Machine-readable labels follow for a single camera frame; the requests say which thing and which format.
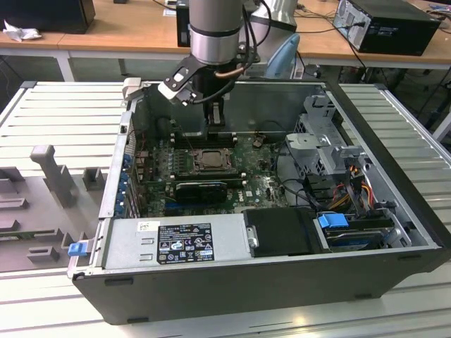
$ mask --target motherboard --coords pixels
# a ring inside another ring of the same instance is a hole
[[[241,213],[288,206],[275,176],[276,143],[237,136],[230,147],[160,140],[138,157],[148,217]]]

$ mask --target black plastic cover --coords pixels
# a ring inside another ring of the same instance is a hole
[[[253,257],[298,256],[323,252],[313,218],[306,208],[263,208],[244,211],[246,227],[257,231]]]

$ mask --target lab floor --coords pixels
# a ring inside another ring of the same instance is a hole
[[[6,106],[9,97],[14,95],[23,80],[63,81],[58,64],[53,58],[4,56],[4,60],[6,60],[6,63],[10,65],[13,71],[5,62],[0,61],[0,111]],[[125,61],[128,77],[141,77],[146,80],[160,80],[173,69],[176,63],[177,61],[165,60]],[[118,61],[114,59],[75,58],[73,59],[73,70],[78,81],[123,81],[127,77],[121,75]],[[336,68],[332,68],[331,66],[321,67],[321,70],[321,79],[330,81],[337,80]],[[384,74],[389,81],[395,76],[395,72],[396,70],[384,69]],[[434,70],[429,75],[424,76],[423,70],[409,70],[404,80],[395,90],[395,95],[411,112],[418,111],[444,74],[444,70]],[[375,74],[374,77],[380,83],[385,82],[381,73]],[[423,113],[419,116],[420,122],[425,123],[428,120],[431,111],[440,104],[446,94],[447,90],[444,88],[440,88],[436,92]],[[438,126],[446,116],[448,110],[448,108],[445,109],[445,112],[431,130],[434,130]]]

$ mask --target sticker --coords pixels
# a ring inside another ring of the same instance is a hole
[[[159,220],[149,220],[147,222],[138,222],[137,231],[157,231],[160,225]]]
[[[19,240],[19,237],[17,237],[17,236],[0,237],[0,242],[18,241],[18,240]]]
[[[214,261],[210,223],[153,226],[158,227],[159,264]]]

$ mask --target white paper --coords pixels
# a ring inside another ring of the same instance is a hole
[[[12,40],[22,42],[22,40],[39,39],[42,37],[35,28],[19,28],[8,24],[6,20],[4,22],[5,29],[3,33],[8,35]]]
[[[137,231],[158,231],[158,227],[160,226],[159,220],[150,220],[147,222],[138,222]]]

